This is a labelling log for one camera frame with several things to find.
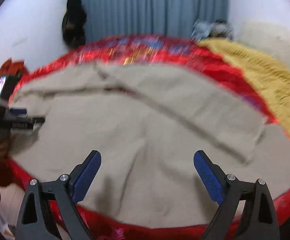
metal bolt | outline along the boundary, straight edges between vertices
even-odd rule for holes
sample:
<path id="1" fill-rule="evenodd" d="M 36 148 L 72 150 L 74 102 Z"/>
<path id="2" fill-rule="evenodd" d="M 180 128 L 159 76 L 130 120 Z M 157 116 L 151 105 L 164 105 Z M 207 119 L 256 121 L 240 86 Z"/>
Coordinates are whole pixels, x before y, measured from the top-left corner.
<path id="1" fill-rule="evenodd" d="M 61 180 L 61 181 L 66 181 L 66 180 L 68 180 L 68 175 L 67 175 L 67 174 L 63 174 L 63 175 L 61 175 L 61 176 L 60 176 L 60 180 Z"/>
<path id="2" fill-rule="evenodd" d="M 229 179 L 229 180 L 235 180 L 236 179 L 236 177 L 235 177 L 235 175 L 233 175 L 233 174 L 228 174 L 227 175 L 227 179 Z"/>
<path id="3" fill-rule="evenodd" d="M 261 185 L 265 185 L 266 181 L 264 181 L 264 179 L 258 179 L 258 183 Z"/>
<path id="4" fill-rule="evenodd" d="M 32 186 L 36 185 L 36 183 L 37 183 L 37 180 L 36 179 L 32 179 L 30 181 L 30 185 L 32 185 Z"/>

blue curtain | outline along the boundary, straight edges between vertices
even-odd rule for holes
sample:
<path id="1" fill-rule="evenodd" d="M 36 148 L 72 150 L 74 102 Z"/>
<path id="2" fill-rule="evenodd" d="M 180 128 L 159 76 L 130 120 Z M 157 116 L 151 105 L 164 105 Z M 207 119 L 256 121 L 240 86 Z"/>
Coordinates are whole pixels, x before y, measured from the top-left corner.
<path id="1" fill-rule="evenodd" d="M 190 38 L 198 18 L 227 20 L 228 0 L 82 0 L 87 41 L 108 35 L 162 34 Z"/>

wall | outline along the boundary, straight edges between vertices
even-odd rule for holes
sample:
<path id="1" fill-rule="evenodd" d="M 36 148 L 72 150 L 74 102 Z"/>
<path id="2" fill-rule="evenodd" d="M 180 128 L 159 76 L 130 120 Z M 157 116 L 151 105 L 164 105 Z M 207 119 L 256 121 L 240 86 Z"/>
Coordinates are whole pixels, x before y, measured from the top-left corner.
<path id="1" fill-rule="evenodd" d="M 245 21 L 271 22 L 290 29 L 290 0 L 229 0 L 235 37 Z"/>
<path id="2" fill-rule="evenodd" d="M 61 23 L 67 0 L 5 0 L 0 7 L 0 66 L 9 57 L 24 59 L 29 70 L 68 50 Z"/>

red bedsheet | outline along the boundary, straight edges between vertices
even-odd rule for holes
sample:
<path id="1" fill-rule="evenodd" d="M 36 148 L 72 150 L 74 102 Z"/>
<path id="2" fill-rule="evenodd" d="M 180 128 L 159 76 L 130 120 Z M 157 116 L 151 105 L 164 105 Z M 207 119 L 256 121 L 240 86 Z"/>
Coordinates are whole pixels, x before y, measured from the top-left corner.
<path id="1" fill-rule="evenodd" d="M 197 46 L 191 41 L 166 38 L 161 36 L 120 36 L 109 37 L 98 42 L 71 51 L 58 60 L 42 67 L 31 74 L 24 75 L 16 87 L 18 90 L 25 83 L 48 75 L 70 65 L 102 60 L 120 64 L 166 62 L 180 64 L 194 72 L 202 72 L 216 80 L 220 86 L 227 87 L 259 111 L 268 116 L 268 123 L 278 122 L 269 111 L 265 101 L 245 81 L 243 73 L 222 60 L 222 57 L 210 52 L 207 48 Z M 6 160 L 6 168 L 12 171 L 13 180 L 26 189 L 32 177 L 13 160 Z M 290 190 L 274 200 L 280 224 L 290 217 Z M 53 216 L 62 224 L 56 203 L 51 201 Z M 96 212 L 78 206 L 78 210 L 97 240 L 122 239 L 199 239 L 205 230 L 204 225 L 186 228 L 149 229 L 134 225 L 118 223 Z M 237 228 L 235 222 L 230 228 L 228 238 L 232 238 Z"/>

yellow fabric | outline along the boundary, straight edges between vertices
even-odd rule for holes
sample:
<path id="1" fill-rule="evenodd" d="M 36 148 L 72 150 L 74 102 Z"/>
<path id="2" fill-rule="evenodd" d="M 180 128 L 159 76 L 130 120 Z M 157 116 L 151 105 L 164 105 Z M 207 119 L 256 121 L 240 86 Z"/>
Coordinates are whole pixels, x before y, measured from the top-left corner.
<path id="1" fill-rule="evenodd" d="M 247 82 L 261 95 L 290 135 L 290 70 L 268 54 L 226 39 L 207 39 L 205 46 L 243 70 Z"/>

